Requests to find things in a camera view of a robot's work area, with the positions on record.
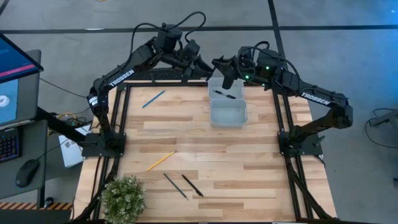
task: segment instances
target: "computer mouse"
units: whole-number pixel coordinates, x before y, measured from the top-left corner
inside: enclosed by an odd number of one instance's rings
[[[15,184],[18,187],[28,186],[39,168],[39,165],[40,163],[37,159],[29,159],[26,161],[17,173]]]

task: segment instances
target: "blue pen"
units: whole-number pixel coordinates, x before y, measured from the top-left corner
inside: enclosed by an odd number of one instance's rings
[[[152,101],[156,100],[156,98],[158,98],[161,94],[163,94],[166,90],[161,91],[157,96],[155,96],[153,99],[149,100],[148,103],[144,104],[144,106],[142,106],[142,108],[145,108],[146,106],[148,106],[149,103],[151,103]]]

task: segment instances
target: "white paper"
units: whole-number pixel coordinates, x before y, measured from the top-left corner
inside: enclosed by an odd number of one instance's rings
[[[90,130],[90,125],[81,128],[76,128],[76,131],[82,133],[83,135],[86,135],[88,133],[87,131],[89,130]],[[58,138],[60,140],[60,144],[63,143],[61,145],[61,151],[63,157],[63,164],[65,165],[66,168],[72,167],[74,165],[83,162],[83,158],[81,156],[82,148],[78,146],[78,144],[76,144],[74,141],[70,139],[67,139],[64,135],[61,135]]]

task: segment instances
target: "table leg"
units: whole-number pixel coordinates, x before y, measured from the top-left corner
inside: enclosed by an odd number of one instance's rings
[[[37,208],[44,207],[44,192],[45,186],[40,189],[37,189]]]

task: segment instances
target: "yellow pencil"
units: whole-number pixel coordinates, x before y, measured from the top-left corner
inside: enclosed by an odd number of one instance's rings
[[[165,156],[163,159],[157,161],[154,165],[152,165],[150,168],[147,169],[147,171],[150,171],[152,168],[154,168],[155,166],[157,166],[158,164],[160,164],[161,162],[163,162],[165,159],[169,158],[169,156],[171,156],[173,153],[175,153],[175,151],[170,152],[167,156]]]

